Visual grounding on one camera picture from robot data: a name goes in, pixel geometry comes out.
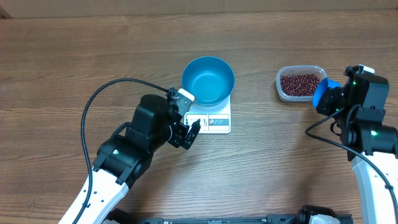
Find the blue plastic measuring scoop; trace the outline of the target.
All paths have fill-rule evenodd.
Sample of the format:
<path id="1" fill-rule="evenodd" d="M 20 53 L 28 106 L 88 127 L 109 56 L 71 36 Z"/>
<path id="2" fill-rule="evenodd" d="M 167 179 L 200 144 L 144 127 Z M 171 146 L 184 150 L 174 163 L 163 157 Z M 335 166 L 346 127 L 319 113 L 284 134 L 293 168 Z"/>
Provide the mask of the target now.
<path id="1" fill-rule="evenodd" d="M 313 100 L 312 100 L 313 107 L 316 108 L 318 106 L 322 95 L 327 91 L 328 88 L 336 88 L 336 87 L 341 87 L 341 84 L 334 80 L 331 80 L 329 78 L 324 78 L 318 84 L 318 86 L 314 92 Z"/>

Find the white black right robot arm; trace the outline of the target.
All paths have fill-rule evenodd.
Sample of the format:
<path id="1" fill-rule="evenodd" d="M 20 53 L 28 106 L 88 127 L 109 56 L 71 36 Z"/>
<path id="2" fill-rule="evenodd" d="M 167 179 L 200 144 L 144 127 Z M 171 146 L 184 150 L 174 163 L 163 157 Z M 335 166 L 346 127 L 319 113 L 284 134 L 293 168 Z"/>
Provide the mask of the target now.
<path id="1" fill-rule="evenodd" d="M 386 78 L 364 65 L 348 66 L 344 85 L 324 78 L 313 96 L 317 113 L 335 121 L 356 177 L 364 223 L 397 223 L 397 129 L 383 125 Z"/>

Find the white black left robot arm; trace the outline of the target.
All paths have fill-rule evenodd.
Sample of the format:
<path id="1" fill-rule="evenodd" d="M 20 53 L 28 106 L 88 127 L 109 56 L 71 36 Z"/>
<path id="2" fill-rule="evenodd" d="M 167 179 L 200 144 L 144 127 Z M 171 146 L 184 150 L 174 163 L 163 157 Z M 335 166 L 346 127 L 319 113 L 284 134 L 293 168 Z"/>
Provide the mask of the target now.
<path id="1" fill-rule="evenodd" d="M 80 193 L 61 223 L 103 223 L 135 181 L 149 168 L 154 152 L 163 144 L 189 149 L 200 122 L 191 126 L 181 120 L 195 98 L 183 89 L 166 97 L 144 95 L 132 121 L 123 123 L 97 151 Z"/>

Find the white digital kitchen scale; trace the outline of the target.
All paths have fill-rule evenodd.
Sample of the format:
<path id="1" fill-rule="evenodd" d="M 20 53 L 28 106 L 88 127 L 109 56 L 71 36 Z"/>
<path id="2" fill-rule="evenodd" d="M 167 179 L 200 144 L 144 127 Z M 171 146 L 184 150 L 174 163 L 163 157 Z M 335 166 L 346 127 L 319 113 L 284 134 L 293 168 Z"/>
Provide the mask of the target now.
<path id="1" fill-rule="evenodd" d="M 231 97 L 217 104 L 200 103 L 201 95 L 183 117 L 183 124 L 191 126 L 200 120 L 200 134 L 229 134 L 231 132 Z"/>

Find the teal metal bowl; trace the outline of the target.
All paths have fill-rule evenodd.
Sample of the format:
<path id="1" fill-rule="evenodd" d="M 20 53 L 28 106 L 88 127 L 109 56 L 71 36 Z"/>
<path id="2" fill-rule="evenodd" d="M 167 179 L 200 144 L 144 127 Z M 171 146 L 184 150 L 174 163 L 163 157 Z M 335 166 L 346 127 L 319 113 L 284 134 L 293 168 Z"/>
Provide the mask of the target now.
<path id="1" fill-rule="evenodd" d="M 195 97 L 196 104 L 204 107 L 219 105 L 227 99 L 235 81 L 231 66 L 214 56 L 192 60 L 182 73 L 182 88 Z"/>

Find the red adzuki beans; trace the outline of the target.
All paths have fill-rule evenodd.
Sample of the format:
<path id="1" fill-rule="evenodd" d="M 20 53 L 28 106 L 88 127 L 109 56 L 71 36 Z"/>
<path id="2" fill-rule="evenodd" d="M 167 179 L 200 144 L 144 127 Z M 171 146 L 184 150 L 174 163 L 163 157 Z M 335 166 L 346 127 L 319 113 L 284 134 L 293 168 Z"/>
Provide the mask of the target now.
<path id="1" fill-rule="evenodd" d="M 320 83 L 315 74 L 287 75 L 280 78 L 282 91 L 289 96 L 313 96 Z"/>

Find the clear plastic container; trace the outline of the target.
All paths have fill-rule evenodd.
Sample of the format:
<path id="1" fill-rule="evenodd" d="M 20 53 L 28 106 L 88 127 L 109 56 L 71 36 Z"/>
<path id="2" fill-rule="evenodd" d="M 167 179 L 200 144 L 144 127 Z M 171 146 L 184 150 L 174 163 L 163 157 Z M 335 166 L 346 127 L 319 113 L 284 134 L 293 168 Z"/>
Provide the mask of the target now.
<path id="1" fill-rule="evenodd" d="M 281 68 L 275 77 L 279 99 L 288 103 L 312 102 L 315 89 L 328 75 L 316 65 Z"/>

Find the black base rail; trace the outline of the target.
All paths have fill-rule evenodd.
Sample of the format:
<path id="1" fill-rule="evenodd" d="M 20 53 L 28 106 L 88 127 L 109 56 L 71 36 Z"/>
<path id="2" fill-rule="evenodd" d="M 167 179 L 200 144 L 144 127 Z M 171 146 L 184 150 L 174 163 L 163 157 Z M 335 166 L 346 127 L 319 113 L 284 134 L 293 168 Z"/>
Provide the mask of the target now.
<path id="1" fill-rule="evenodd" d="M 296 214 L 268 214 L 264 217 L 227 218 L 135 218 L 130 213 L 115 209 L 105 218 L 104 224 L 353 224 L 350 214 L 338 215 L 332 209 L 304 205 Z"/>

